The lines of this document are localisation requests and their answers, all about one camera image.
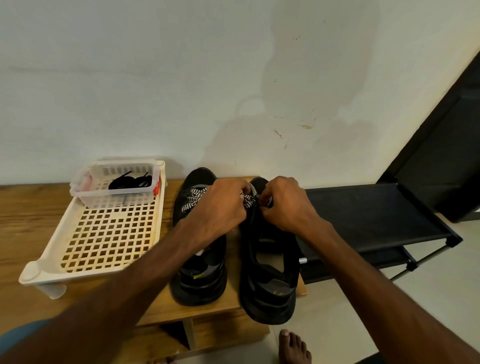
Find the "forearm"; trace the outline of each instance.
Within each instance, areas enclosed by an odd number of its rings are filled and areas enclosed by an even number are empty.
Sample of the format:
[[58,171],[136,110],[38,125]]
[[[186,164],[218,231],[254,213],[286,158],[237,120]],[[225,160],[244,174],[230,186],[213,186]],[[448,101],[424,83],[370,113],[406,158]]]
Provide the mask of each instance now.
[[302,236],[320,255],[389,363],[478,363],[480,354],[368,264],[328,222]]
[[0,363],[105,363],[195,253],[201,233],[180,222],[129,267],[6,352]]

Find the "black sneaker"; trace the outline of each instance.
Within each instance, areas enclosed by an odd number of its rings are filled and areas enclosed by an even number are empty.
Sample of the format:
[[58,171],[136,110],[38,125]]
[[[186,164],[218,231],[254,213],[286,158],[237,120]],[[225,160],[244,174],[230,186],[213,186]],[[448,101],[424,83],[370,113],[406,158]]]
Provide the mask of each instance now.
[[[267,180],[254,178],[250,195],[261,194]],[[295,310],[300,249],[295,235],[267,222],[257,203],[240,224],[242,270],[240,302],[253,320],[268,325],[287,322]]]
[[[216,176],[207,168],[197,168],[185,178],[173,206],[173,226],[185,218]],[[192,256],[170,282],[173,298],[185,306],[199,306],[220,298],[227,285],[225,235]]]

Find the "foot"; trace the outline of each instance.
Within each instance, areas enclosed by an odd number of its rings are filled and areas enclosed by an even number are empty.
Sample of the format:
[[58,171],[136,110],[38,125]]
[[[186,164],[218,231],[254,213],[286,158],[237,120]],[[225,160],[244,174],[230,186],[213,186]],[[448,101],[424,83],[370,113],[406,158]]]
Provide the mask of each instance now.
[[280,364],[312,364],[312,353],[300,336],[284,329],[280,331],[278,342]]

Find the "shoelace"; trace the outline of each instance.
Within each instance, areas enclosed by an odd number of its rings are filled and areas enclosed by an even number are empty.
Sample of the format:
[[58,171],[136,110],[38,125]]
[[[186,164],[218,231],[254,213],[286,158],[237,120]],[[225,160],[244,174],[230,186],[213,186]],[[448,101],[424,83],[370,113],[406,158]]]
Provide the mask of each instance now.
[[[250,186],[250,189],[252,191],[253,196],[249,195],[249,194],[242,194],[243,195],[243,207],[245,207],[245,209],[247,209],[247,210],[250,207],[255,205],[255,203],[257,201],[256,196],[258,195],[255,187],[251,183],[248,183],[248,185]],[[207,192],[207,189],[208,189],[208,187],[202,188],[201,190],[197,190],[196,188],[192,188],[190,190],[190,193],[192,194],[192,196],[188,197],[188,202],[182,206],[181,211],[185,212],[185,211],[188,211],[188,210],[192,209],[198,203],[200,198],[205,194],[205,192]],[[272,197],[270,197],[270,199],[267,202],[267,207],[270,207],[272,205],[272,201],[273,201],[273,199],[272,199]]]

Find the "tiled floor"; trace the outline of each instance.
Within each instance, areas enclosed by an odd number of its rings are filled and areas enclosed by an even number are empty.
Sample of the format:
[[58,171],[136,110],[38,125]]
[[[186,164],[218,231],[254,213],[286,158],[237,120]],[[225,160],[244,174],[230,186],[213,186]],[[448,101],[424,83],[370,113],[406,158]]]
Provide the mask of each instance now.
[[[428,312],[480,351],[480,221],[451,225],[464,238],[454,249],[409,273],[396,283]],[[416,259],[444,244],[443,241],[410,245]],[[402,267],[384,269],[388,277]],[[377,352],[355,311],[334,280],[309,284],[308,296],[297,300],[293,317],[271,327],[262,342],[184,359],[180,364],[276,363],[280,329],[302,336],[313,362],[353,364]]]

